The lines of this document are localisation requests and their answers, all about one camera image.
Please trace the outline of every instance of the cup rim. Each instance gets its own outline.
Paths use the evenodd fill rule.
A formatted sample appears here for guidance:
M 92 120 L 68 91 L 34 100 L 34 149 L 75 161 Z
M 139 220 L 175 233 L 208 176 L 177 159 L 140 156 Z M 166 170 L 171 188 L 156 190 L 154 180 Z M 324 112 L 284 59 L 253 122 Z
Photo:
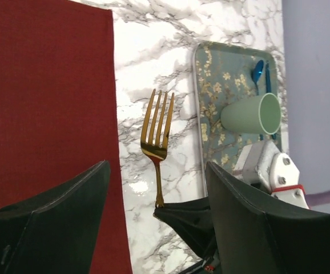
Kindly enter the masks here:
M 265 129 L 264 124 L 263 124 L 263 121 L 262 121 L 262 119 L 261 119 L 261 105 L 263 104 L 263 101 L 265 100 L 265 97 L 267 97 L 267 96 L 272 96 L 272 97 L 274 97 L 275 100 L 276 100 L 276 102 L 277 102 L 277 104 L 278 104 L 278 106 L 279 106 L 279 125 L 277 126 L 277 128 L 276 128 L 275 131 L 271 131 L 271 132 L 269 132 L 269 131 L 267 131 L 267 130 Z M 259 102 L 259 107 L 258 107 L 258 112 L 257 112 L 257 114 L 258 114 L 258 118 L 259 118 L 260 126 L 261 126 L 261 128 L 263 129 L 263 131 L 265 132 L 265 134 L 272 135 L 272 134 L 278 132 L 278 130 L 279 130 L 279 128 L 280 128 L 280 124 L 281 124 L 281 107 L 280 107 L 280 103 L 279 103 L 278 97 L 277 97 L 274 93 L 269 92 L 269 93 L 265 93 L 265 94 L 263 95 L 263 97 L 261 98 L 261 100 L 260 100 L 260 102 Z

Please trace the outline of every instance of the fork handle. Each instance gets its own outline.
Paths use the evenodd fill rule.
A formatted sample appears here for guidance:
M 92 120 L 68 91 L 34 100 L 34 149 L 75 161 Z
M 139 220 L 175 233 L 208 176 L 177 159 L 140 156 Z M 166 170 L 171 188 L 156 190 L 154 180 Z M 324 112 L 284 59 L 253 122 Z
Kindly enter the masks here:
M 156 171 L 156 202 L 155 208 L 164 207 L 164 197 L 161 186 L 161 172 L 160 172 L 160 162 L 154 162 Z

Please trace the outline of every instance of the white marble surface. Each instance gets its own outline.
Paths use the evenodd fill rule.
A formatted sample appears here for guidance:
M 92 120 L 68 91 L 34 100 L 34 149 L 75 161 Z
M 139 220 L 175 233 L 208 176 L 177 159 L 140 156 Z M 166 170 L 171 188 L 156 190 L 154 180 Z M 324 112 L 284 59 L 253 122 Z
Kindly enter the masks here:
M 200 198 L 204 193 L 192 84 L 194 49 L 209 40 L 269 51 L 277 62 L 285 107 L 281 0 L 77 1 L 113 10 L 120 162 L 133 273 L 178 273 L 198 258 L 170 227 L 152 217 L 155 170 L 139 145 L 151 91 L 175 93 L 169 154 L 162 163 L 165 202 Z M 283 142 L 288 144 L 285 112 Z

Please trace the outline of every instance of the blue utensil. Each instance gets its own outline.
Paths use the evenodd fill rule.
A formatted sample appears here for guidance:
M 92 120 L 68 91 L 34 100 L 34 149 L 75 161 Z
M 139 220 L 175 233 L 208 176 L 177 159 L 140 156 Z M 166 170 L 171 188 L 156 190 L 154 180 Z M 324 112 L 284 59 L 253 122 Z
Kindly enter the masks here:
M 269 71 L 269 62 L 265 64 L 265 83 L 267 85 L 267 93 L 272 92 L 271 81 L 270 81 L 270 71 Z M 277 135 L 274 133 L 271 135 L 272 139 L 277 139 Z
M 255 68 L 251 72 L 251 79 L 256 86 L 256 95 L 257 96 L 259 95 L 259 88 L 257 86 L 257 82 L 259 81 L 259 79 L 263 73 L 263 68 L 264 68 L 264 61 L 260 60 L 260 61 L 258 61 L 258 63 L 256 63 Z M 260 134 L 259 136 L 260 136 L 260 140 L 264 140 L 264 136 L 262 134 Z

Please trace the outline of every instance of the green cup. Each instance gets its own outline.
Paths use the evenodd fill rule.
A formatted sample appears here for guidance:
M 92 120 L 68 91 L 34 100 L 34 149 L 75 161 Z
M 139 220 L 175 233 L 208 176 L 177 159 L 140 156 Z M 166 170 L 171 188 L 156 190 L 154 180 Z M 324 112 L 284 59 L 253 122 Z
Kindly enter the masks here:
M 222 126 L 233 132 L 271 135 L 280 123 L 281 109 L 273 93 L 241 99 L 221 112 Z

